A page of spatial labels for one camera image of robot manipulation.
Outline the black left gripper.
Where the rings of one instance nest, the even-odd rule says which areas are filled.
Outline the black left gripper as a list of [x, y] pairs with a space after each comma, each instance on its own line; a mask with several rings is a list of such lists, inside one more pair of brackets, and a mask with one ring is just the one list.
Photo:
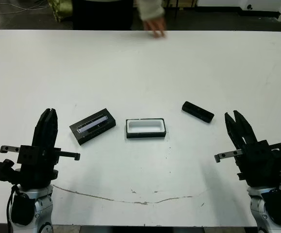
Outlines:
[[[46, 118], [49, 115], [47, 137]], [[2, 180], [22, 187], [46, 187], [58, 176], [54, 166], [60, 157], [70, 157], [78, 161], [80, 154], [62, 151], [54, 148], [58, 133], [57, 114], [55, 109], [48, 108], [40, 116], [35, 127], [32, 146], [22, 145], [20, 147], [1, 146], [0, 152], [18, 153], [17, 163], [21, 168], [12, 169], [13, 164], [9, 160], [2, 163]]]

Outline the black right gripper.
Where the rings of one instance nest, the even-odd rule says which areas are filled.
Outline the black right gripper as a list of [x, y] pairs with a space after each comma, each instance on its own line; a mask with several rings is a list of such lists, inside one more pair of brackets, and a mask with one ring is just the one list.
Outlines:
[[250, 187], [278, 186], [281, 171], [277, 168], [272, 147], [266, 140], [257, 142], [251, 125], [237, 110], [234, 110], [234, 117], [225, 113], [227, 133], [236, 150], [216, 154], [215, 161], [219, 163], [233, 157], [240, 170], [239, 180], [246, 181]]

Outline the person's bare hand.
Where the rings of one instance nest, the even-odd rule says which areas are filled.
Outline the person's bare hand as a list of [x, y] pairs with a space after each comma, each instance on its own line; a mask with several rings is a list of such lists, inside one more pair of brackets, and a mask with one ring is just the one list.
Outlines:
[[164, 17], [157, 17], [143, 21], [144, 30], [148, 31], [153, 38], [166, 37], [166, 23]]

